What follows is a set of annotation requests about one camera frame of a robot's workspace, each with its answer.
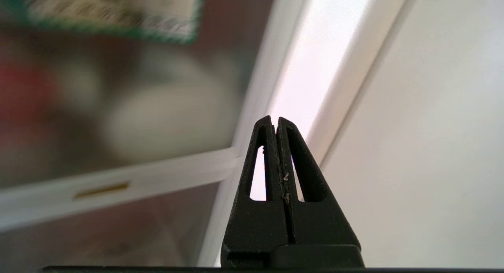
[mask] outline glass pane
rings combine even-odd
[[[0,188],[229,147],[272,1],[204,0],[189,45],[3,15]]]
[[[2,270],[196,266],[218,183],[0,234]]]

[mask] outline green border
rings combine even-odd
[[[30,18],[24,0],[0,0],[0,4],[7,8],[15,18],[23,24],[45,29],[56,29],[65,31],[76,31],[90,34],[105,34],[123,36],[135,39],[154,40],[158,42],[169,42],[178,44],[191,44],[198,37],[200,21],[204,0],[195,0],[193,14],[190,23],[193,26],[188,36],[176,35],[173,33],[158,33],[137,28],[127,28],[121,26],[100,26],[95,22],[70,20],[64,17],[46,17],[41,20]]]

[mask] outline white wall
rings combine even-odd
[[[307,0],[268,114],[296,123],[307,137],[370,0]],[[264,157],[258,153],[250,197],[266,200]]]
[[[325,160],[367,266],[504,267],[504,0],[410,0]]]

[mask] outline black plastic clip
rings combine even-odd
[[[266,201],[250,199],[264,148]],[[304,201],[297,197],[294,168]],[[360,244],[299,130],[269,116],[254,126],[221,251],[222,267],[364,267]]]

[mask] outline slotted black prong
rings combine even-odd
[[[347,254],[340,256],[344,258],[350,256],[355,259],[355,262],[352,262],[354,266],[363,266],[360,243],[296,125],[279,118],[277,143],[280,177],[284,197],[287,198],[284,198],[284,203],[288,204],[290,210],[287,216],[287,223],[290,225],[290,243],[345,246],[343,251]],[[305,202],[297,199],[291,156]]]
[[[257,150],[264,147],[266,200],[250,199]],[[254,126],[221,251],[222,267],[265,267],[269,253],[287,244],[278,152],[271,117]]]

